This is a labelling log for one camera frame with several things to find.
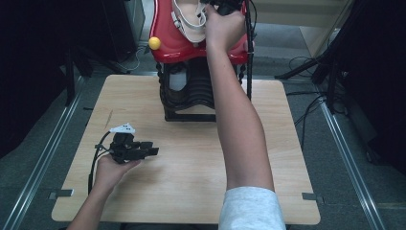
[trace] white sleeve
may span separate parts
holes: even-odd
[[[227,191],[218,229],[285,229],[276,194],[257,187]]]

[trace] black electronic device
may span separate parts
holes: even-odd
[[[95,146],[96,152],[93,157],[92,168],[87,181],[88,194],[90,194],[93,188],[93,173],[95,171],[96,161],[105,152],[109,152],[113,159],[119,164],[123,164],[130,160],[145,159],[147,156],[158,154],[159,148],[153,148],[152,142],[134,142],[134,136],[127,132],[116,132],[116,134],[114,134],[113,142],[110,144],[110,149],[106,149],[102,143],[109,134],[110,131],[106,132],[100,142]]]
[[[134,142],[131,133],[116,133],[110,144],[113,159],[122,164],[129,160],[141,160],[147,156],[157,155],[159,148],[153,148],[152,142]]]
[[[217,5],[217,12],[220,15],[228,15],[234,11],[240,11],[242,3],[244,0],[201,0],[200,2],[206,3],[206,4],[211,4],[211,5]]]

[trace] wooden table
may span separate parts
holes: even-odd
[[[302,193],[313,190],[282,84],[253,80],[253,104],[266,133],[286,224],[317,224],[316,201],[302,198]],[[166,122],[158,78],[142,76],[107,78],[62,187],[75,193],[57,199],[53,219],[73,219],[87,197],[95,144],[111,127],[126,123],[137,130],[134,140],[153,141],[160,150],[124,176],[107,200],[101,220],[217,223],[226,175],[216,123]],[[104,145],[108,147],[112,138],[110,134]]]

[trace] metal rail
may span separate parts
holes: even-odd
[[[30,207],[31,202],[35,196],[35,193],[39,187],[39,184],[42,181],[42,178],[45,175],[45,172],[50,165],[50,162],[54,156],[54,153],[57,149],[57,146],[65,132],[66,127],[71,121],[72,115],[75,112],[75,109],[78,105],[79,98],[81,96],[82,89],[87,83],[87,78],[79,77],[77,81],[77,90],[75,98],[72,100],[71,104],[68,107],[65,107],[63,110],[56,127],[48,141],[45,149],[39,156],[38,162],[35,165],[33,172],[31,173],[27,183],[20,192],[18,199],[16,200],[12,211],[6,221],[3,230],[17,230],[25,217],[28,208]]]

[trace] small yellow ball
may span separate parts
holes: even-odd
[[[151,50],[158,50],[161,46],[161,40],[158,37],[153,36],[149,39],[148,45]]]

